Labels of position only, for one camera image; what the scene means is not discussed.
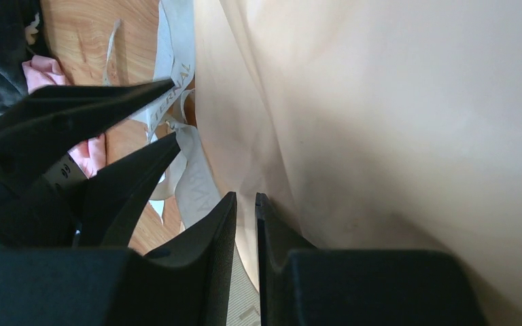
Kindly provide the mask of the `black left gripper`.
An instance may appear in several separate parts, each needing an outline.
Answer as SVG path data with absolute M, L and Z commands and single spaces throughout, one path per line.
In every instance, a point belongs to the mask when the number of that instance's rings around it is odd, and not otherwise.
M 66 153 L 174 85 L 163 79 L 134 86 L 46 86 L 0 115 L 0 194 L 18 194 L 43 175 L 25 194 L 0 206 L 0 244 L 71 246 L 80 228 L 71 201 L 86 177 Z M 168 134 L 87 180 L 78 245 L 127 247 L 157 183 L 179 152 L 175 133 Z

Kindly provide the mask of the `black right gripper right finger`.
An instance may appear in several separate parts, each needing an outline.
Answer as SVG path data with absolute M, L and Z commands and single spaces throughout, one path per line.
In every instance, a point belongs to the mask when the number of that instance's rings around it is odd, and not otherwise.
M 486 325 L 457 261 L 430 250 L 319 249 L 256 195 L 263 325 Z

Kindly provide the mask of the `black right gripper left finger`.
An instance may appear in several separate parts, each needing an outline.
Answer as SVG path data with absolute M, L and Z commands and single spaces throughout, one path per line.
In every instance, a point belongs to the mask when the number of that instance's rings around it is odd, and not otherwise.
M 225 325 L 237 197 L 146 255 L 0 249 L 0 325 Z

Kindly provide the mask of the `green and tan wrapping paper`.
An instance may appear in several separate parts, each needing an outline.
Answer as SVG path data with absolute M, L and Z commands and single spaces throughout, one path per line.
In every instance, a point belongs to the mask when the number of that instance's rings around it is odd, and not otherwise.
M 522 325 L 522 1 L 195 1 L 196 122 L 258 284 L 256 194 L 318 247 L 438 249 Z

